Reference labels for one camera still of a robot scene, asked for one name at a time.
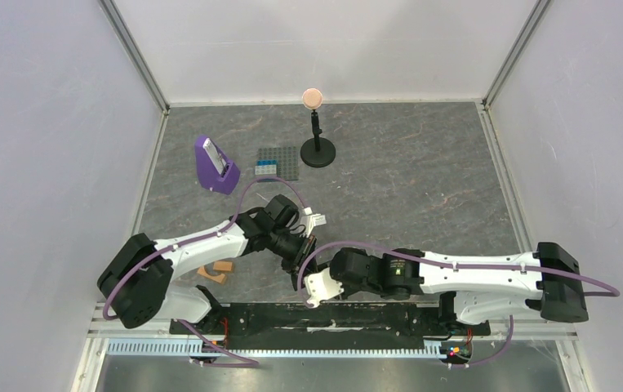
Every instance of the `wooden block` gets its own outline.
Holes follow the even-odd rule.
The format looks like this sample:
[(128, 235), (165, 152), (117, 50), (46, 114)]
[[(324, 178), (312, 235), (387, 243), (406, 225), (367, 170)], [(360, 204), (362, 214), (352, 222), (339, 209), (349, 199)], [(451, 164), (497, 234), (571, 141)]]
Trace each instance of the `wooden block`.
[(216, 261), (212, 264), (212, 269), (217, 272), (232, 272), (234, 271), (234, 263), (225, 260)]
[(219, 284), (224, 284), (225, 281), (227, 280), (227, 275), (225, 274), (219, 274), (219, 275), (210, 275), (206, 270), (205, 267), (201, 267), (198, 269), (198, 274), (201, 276), (204, 276), (214, 282), (218, 282)]

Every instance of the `enclosure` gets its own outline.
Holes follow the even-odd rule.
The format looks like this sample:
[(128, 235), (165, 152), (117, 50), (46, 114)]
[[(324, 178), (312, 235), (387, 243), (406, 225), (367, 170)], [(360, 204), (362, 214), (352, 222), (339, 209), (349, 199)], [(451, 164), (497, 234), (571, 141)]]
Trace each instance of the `enclosure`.
[[(294, 182), (327, 219), (319, 243), (495, 256), (551, 241), (621, 296), (587, 298), (585, 323), (517, 318), (508, 352), (461, 370), (385, 352), (212, 369), (121, 348), (183, 336), (102, 319), (118, 249), (217, 225), (242, 191), (198, 183), (196, 137), (246, 184), (259, 149), (311, 137), (310, 87), (337, 148)], [(243, 206), (276, 194), (293, 196), (259, 184)], [(298, 301), (271, 254), (180, 284)], [(507, 320), (473, 358), (501, 349)], [(623, 2), (0, 1), (0, 390), (203, 388), (623, 390)]]

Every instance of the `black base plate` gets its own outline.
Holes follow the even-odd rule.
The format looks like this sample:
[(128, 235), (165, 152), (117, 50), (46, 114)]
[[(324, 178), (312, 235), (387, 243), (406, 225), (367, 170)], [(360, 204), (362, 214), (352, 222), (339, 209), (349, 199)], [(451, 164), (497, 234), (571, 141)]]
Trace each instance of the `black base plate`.
[(314, 139), (308, 139), (301, 145), (301, 160), (311, 167), (326, 167), (335, 160), (335, 145), (328, 139), (319, 139), (320, 151), (316, 151)]
[[(438, 308), (419, 307), (414, 303), (337, 302), (316, 309), (301, 303), (234, 303), (221, 308), (220, 319), (225, 318), (229, 325), (227, 347), (235, 350), (421, 349), (425, 336), (448, 334), (438, 324)], [(307, 329), (331, 325), (362, 329), (343, 332)], [(455, 335), (464, 336), (467, 327), (472, 328), (475, 336), (491, 334), (489, 324), (483, 323), (463, 326)], [(203, 332), (225, 334), (219, 323), (211, 331)], [(173, 321), (169, 333), (190, 334), (181, 323)]]

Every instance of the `round sponge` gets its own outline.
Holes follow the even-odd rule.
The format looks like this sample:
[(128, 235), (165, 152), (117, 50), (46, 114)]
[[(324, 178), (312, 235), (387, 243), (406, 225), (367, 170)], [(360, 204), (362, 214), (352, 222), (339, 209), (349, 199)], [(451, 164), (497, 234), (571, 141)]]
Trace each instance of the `round sponge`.
[(317, 88), (310, 88), (301, 95), (307, 109), (318, 109), (323, 103), (323, 94)]

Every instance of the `table surface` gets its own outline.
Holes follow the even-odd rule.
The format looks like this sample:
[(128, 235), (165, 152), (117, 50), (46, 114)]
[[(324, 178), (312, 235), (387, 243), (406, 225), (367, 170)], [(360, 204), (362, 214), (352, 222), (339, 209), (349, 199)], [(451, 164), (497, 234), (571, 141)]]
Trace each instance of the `table surface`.
[[(294, 184), (327, 225), (319, 243), (353, 239), (460, 255), (518, 252), (496, 172), (473, 103), (324, 105), (323, 135), (336, 161), (313, 169), (300, 161)], [(311, 137), (301, 105), (173, 109), (167, 122), (140, 229), (152, 239), (207, 229), (230, 216), (253, 179), (262, 147), (301, 146)], [(197, 184), (193, 144), (210, 136), (242, 170), (231, 196)], [(284, 185), (255, 185), (244, 207), (263, 206)], [(329, 260), (334, 252), (319, 257)], [(222, 302), (298, 301), (270, 252), (238, 258), (224, 285), (195, 273), (179, 284), (204, 284)], [(358, 294), (352, 300), (376, 300)], [(501, 347), (475, 343), (475, 359)], [(186, 358), (105, 359), (98, 390), (568, 390), (553, 342), (516, 341), (494, 363), (449, 371), (438, 361), (405, 359), (262, 359), (261, 369), (201, 369)]]
[[(318, 113), (336, 160), (321, 169), (300, 160), (293, 184), (314, 212), (326, 215), (327, 224), (314, 229), (319, 244), (351, 239), (459, 255), (518, 252), (474, 103), (324, 105)], [(210, 136), (241, 169), (232, 195), (198, 185), (198, 135)], [(302, 105), (171, 110), (140, 230), (172, 238), (222, 222), (254, 178), (259, 148), (301, 146), (310, 137), (310, 111)], [(264, 206), (276, 194), (296, 201), (284, 185), (264, 183), (254, 185), (244, 207)], [(299, 300), (279, 257), (266, 251), (234, 261), (224, 285), (195, 271), (178, 281), (195, 283), (221, 302)], [(350, 299), (379, 300), (367, 293)]]

